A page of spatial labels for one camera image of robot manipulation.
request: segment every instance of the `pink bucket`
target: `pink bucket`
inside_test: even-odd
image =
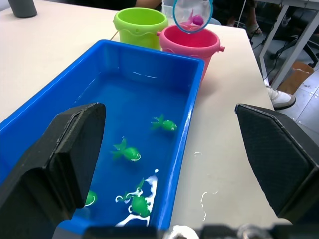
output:
[[[220,46],[218,36],[210,30],[204,29],[197,33],[186,33],[173,25],[157,32],[159,43],[163,51],[193,56],[205,61],[205,68],[202,79],[205,76],[208,64],[215,52],[224,51],[225,47]]]

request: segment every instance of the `green bucket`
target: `green bucket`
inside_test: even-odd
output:
[[[168,27],[168,19],[159,11],[148,8],[127,8],[113,20],[120,41],[127,44],[160,50],[158,31]]]

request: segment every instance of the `blue plastic tub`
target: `blue plastic tub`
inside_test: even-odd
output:
[[[150,200],[150,225],[167,229],[186,139],[204,68],[200,59],[107,40],[98,41],[53,81],[0,124],[0,184],[22,154],[39,139],[53,117],[90,102],[106,105],[104,139],[91,190],[98,200],[78,209],[60,227],[82,234],[90,225],[124,224],[129,205],[115,198],[134,192],[139,182]],[[176,131],[151,130],[154,117],[177,125]],[[112,160],[122,138],[141,158]],[[145,225],[130,220],[126,225]]]

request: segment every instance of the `water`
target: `water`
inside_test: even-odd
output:
[[[74,106],[91,102],[104,103],[106,124],[99,159],[90,190],[97,194],[96,203],[77,210],[75,215],[103,225],[147,225],[156,217],[141,218],[130,213],[129,205],[116,202],[115,198],[125,192],[134,192],[142,178],[147,178],[142,187],[143,196],[155,204],[155,195],[161,197],[176,136],[182,121],[187,92],[159,88],[150,83],[140,83],[118,75],[100,74],[79,96]],[[161,128],[151,130],[153,117],[164,114],[164,120],[177,125],[177,131],[166,132]],[[124,157],[113,160],[114,144],[123,137],[127,147],[135,147],[141,154],[137,162]]]

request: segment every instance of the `white table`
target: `white table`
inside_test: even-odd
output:
[[[310,39],[311,35],[317,28],[319,24],[319,0],[257,0],[257,1],[262,1],[262,2],[267,2],[267,3],[275,3],[275,4],[282,4],[283,8],[281,12],[279,13],[277,17],[277,21],[274,24],[273,30],[269,33],[263,49],[261,50],[259,54],[259,63],[262,71],[263,78],[265,78],[265,84],[268,84],[268,79],[267,79],[267,70],[265,66],[265,61],[264,61],[264,56],[266,51],[268,50],[268,47],[272,41],[272,39],[275,36],[275,33],[280,26],[280,23],[282,19],[284,18],[286,11],[289,6],[295,6],[295,7],[300,7],[300,8],[306,8],[306,9],[312,9],[316,10],[315,15],[313,16],[312,19],[310,19],[307,27],[304,29],[303,33],[301,34],[300,38],[298,39],[296,45],[294,46],[294,50],[291,52],[291,54],[287,57],[285,62],[283,63],[282,67],[278,71],[277,75],[275,76],[275,79],[272,81],[271,87],[276,89],[282,80],[284,79],[285,75],[288,73],[290,70],[292,64],[296,60],[296,58],[299,56],[300,52],[303,50],[304,46]]]
[[[10,9],[0,13],[5,36],[0,38],[0,121],[97,40],[116,33],[112,11],[35,4],[35,18],[16,19]],[[234,113],[237,103],[272,109],[247,35],[230,27],[208,29],[226,48],[212,57],[199,91],[171,223],[200,228],[208,223],[266,227],[285,222],[276,217],[253,174]],[[60,229],[56,233],[55,239],[78,238]]]

